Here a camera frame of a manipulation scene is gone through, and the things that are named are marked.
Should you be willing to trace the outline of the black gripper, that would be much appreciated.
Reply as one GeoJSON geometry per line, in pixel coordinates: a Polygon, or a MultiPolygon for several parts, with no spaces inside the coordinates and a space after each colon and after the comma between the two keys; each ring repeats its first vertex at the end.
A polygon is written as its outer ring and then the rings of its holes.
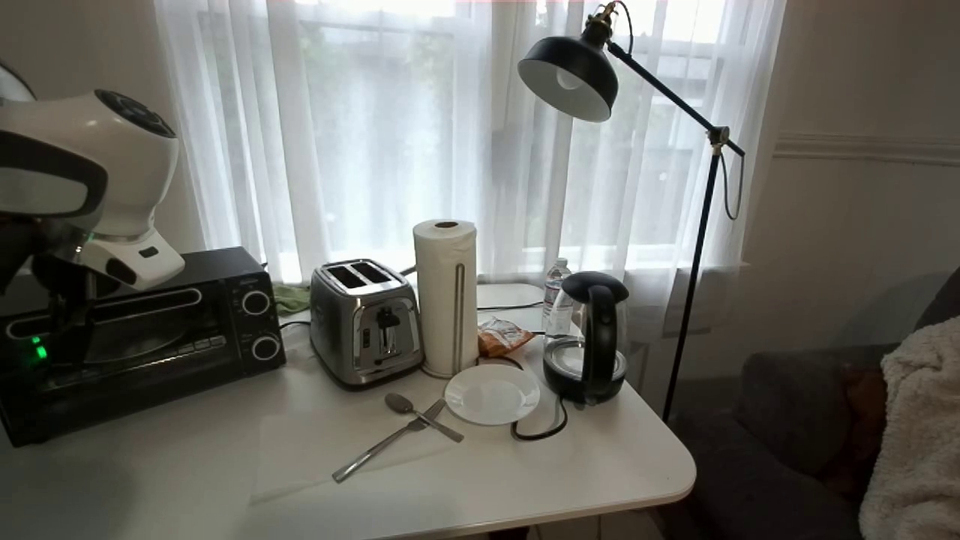
{"type": "Polygon", "coordinates": [[[0,218],[0,369],[81,366],[94,338],[88,274],[54,258],[40,218],[0,218]]]}

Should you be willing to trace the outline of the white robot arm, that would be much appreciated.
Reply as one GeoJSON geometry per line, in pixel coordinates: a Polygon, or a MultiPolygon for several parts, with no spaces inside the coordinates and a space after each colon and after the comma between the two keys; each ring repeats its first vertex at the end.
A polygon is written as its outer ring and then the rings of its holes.
{"type": "Polygon", "coordinates": [[[41,331],[10,335],[26,366],[81,364],[94,301],[146,290],[186,262],[156,232],[178,164],[178,133],[121,89],[40,98],[0,62],[0,280],[21,267],[45,288],[41,331]]]}

